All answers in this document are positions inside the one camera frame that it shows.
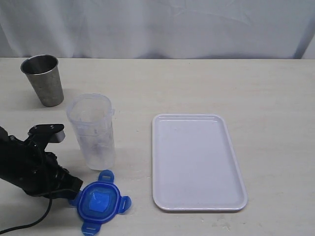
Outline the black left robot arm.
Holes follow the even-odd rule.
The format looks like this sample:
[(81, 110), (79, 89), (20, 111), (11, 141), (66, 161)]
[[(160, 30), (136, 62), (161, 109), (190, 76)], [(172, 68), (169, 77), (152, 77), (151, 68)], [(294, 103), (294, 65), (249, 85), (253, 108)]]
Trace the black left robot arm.
[(32, 197), (73, 200), (82, 180), (58, 164), (57, 156), (46, 151), (49, 143), (65, 138), (63, 124), (39, 124), (21, 141), (1, 128), (0, 177)]

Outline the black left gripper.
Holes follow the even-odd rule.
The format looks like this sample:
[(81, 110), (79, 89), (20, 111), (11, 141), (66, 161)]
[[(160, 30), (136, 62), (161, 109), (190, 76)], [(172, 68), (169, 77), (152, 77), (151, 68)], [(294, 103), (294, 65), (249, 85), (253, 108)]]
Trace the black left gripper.
[(31, 183), (34, 190), (24, 192), (32, 197), (74, 200), (79, 194), (83, 181), (71, 176), (69, 171), (57, 162), (57, 156), (45, 152), (38, 141), (31, 139), (29, 143), (39, 163), (31, 170)]

